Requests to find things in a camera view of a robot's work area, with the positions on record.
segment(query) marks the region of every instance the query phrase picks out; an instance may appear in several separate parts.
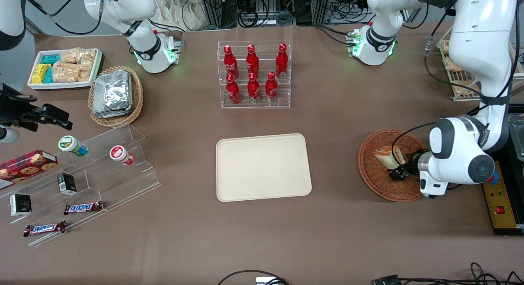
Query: red lid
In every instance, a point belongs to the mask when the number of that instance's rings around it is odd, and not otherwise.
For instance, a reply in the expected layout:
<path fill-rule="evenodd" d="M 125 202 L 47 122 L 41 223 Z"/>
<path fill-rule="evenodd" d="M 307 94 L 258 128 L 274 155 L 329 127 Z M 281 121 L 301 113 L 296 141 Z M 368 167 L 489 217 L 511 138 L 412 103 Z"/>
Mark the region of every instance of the red lid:
<path fill-rule="evenodd" d="M 120 145 L 114 146 L 111 148 L 111 151 L 109 151 L 109 154 L 113 160 L 121 160 L 125 154 L 125 149 Z"/>

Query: small black box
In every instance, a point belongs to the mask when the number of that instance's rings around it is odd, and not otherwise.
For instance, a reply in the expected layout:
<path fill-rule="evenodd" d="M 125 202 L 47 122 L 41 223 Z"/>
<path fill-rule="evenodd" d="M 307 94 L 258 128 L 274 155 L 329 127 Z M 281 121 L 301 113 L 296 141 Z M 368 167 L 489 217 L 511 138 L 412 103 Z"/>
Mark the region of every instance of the small black box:
<path fill-rule="evenodd" d="M 60 193 L 64 195 L 75 195 L 77 193 L 77 186 L 75 185 L 75 178 L 67 173 L 60 173 L 58 175 L 58 186 Z"/>
<path fill-rule="evenodd" d="M 9 196 L 11 205 L 11 216 L 26 216 L 31 214 L 31 197 L 25 194 L 13 194 Z"/>

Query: aluminum foil package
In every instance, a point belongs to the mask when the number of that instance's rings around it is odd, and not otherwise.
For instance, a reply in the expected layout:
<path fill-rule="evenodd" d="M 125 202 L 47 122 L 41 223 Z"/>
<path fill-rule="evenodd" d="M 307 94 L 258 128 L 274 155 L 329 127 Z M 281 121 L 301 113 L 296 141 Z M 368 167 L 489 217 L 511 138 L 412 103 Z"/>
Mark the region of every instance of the aluminum foil package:
<path fill-rule="evenodd" d="M 120 69 L 98 76 L 93 91 L 93 114 L 98 118 L 109 118 L 132 111 L 131 75 Z"/>

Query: green led light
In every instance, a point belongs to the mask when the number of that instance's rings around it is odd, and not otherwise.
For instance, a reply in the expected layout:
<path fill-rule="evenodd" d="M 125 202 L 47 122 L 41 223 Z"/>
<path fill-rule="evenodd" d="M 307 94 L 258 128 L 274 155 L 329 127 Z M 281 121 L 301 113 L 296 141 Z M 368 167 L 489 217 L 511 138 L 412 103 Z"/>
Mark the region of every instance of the green led light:
<path fill-rule="evenodd" d="M 393 53 L 393 48 L 395 47 L 395 42 L 393 42 L 391 44 L 391 50 L 389 50 L 389 54 L 388 54 L 388 57 L 391 56 L 391 54 Z"/>
<path fill-rule="evenodd" d="M 360 47 L 361 47 L 361 45 L 360 45 L 360 44 L 357 44 L 357 45 L 355 46 L 355 48 L 353 49 L 353 55 L 354 55 L 355 57 L 360 56 L 360 53 L 361 53 L 361 48 L 360 48 Z"/>
<path fill-rule="evenodd" d="M 174 52 L 172 52 L 170 50 L 164 50 L 164 54 L 165 54 L 165 57 L 167 57 L 167 61 L 169 61 L 169 63 L 173 63 L 174 62 L 174 60 L 175 60 Z"/>
<path fill-rule="evenodd" d="M 136 52 L 135 52 L 135 57 L 136 57 L 136 61 L 138 61 L 138 63 L 142 66 L 142 62 L 140 62 L 140 58 L 138 57 L 138 55 L 136 54 Z"/>

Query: white tray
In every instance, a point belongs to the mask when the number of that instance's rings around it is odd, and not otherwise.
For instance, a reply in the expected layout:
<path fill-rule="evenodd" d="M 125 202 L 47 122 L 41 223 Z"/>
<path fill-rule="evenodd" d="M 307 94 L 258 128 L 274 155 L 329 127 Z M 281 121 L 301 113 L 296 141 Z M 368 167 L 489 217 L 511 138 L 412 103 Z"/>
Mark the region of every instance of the white tray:
<path fill-rule="evenodd" d="M 305 196 L 311 176 L 299 133 L 217 143 L 217 198 L 222 202 Z"/>
<path fill-rule="evenodd" d="M 42 63 L 43 56 L 47 55 L 60 55 L 65 50 L 43 50 L 41 52 L 38 52 L 36 55 L 36 59 L 34 60 L 33 67 L 31 69 L 31 73 L 29 75 L 29 79 L 27 80 L 27 86 L 34 89 L 34 90 L 63 90 L 63 89 L 81 89 L 81 88 L 89 88 L 93 82 L 95 82 L 95 78 L 97 77 L 98 69 L 100 67 L 100 61 L 102 60 L 102 52 L 98 48 L 84 48 L 83 50 L 94 50 L 97 52 L 95 55 L 95 62 L 93 63 L 93 68 L 91 68 L 91 75 L 89 76 L 88 81 L 83 82 L 68 82 L 68 83 L 52 83 L 52 84 L 33 84 L 31 83 L 31 76 L 34 73 L 34 69 L 36 68 L 37 64 Z"/>

